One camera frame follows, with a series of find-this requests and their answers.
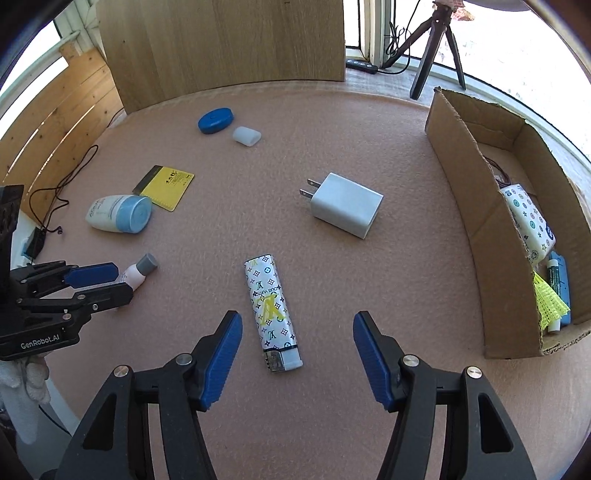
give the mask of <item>wooden board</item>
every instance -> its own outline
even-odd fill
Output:
[[[69,67],[54,78],[25,107],[0,140],[0,176],[4,178],[23,146],[41,123],[78,85],[105,66],[97,50],[69,60]]]
[[[95,143],[101,133],[109,125],[114,114],[122,108],[117,89],[112,85],[111,90],[104,95],[95,107],[72,130],[51,160],[41,171],[29,194],[23,197],[21,209],[32,219],[34,215],[29,207],[29,197],[36,189],[55,187],[61,179],[70,173],[80,161],[86,151]],[[37,216],[43,216],[49,210],[53,201],[53,191],[38,192],[31,199],[31,205]]]
[[[12,169],[5,184],[24,184],[28,191],[37,174],[78,121],[100,101],[115,84],[107,66],[94,72],[76,88],[39,127]]]
[[[225,85],[345,79],[342,0],[102,0],[97,8],[128,113]]]

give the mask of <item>blue bottle cap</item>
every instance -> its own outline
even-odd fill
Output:
[[[152,214],[152,200],[149,197],[130,195],[127,197],[115,219],[117,230],[125,233],[141,232]]]
[[[234,120],[234,115],[229,108],[217,108],[203,115],[197,126],[204,134],[214,134],[228,127]]]

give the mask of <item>cardboard box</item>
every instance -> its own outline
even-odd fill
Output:
[[[562,168],[538,132],[500,105],[435,91],[425,132],[470,240],[487,358],[548,355],[591,332],[591,230]],[[487,157],[519,183],[556,236],[568,265],[572,324],[540,331],[532,267]]]

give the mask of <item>yellow notebook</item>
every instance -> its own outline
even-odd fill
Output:
[[[150,197],[153,203],[172,212],[194,176],[176,168],[154,165],[134,188],[134,195]]]

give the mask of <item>lighter metal cap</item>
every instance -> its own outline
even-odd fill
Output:
[[[154,270],[156,270],[157,266],[158,262],[152,254],[145,254],[141,260],[135,264],[135,268],[137,268],[138,272],[140,272],[144,277],[147,277]]]
[[[269,370],[272,372],[287,372],[288,370],[294,370],[304,365],[297,347],[283,350],[282,352],[279,350],[267,350],[265,352],[265,359],[267,360]]]

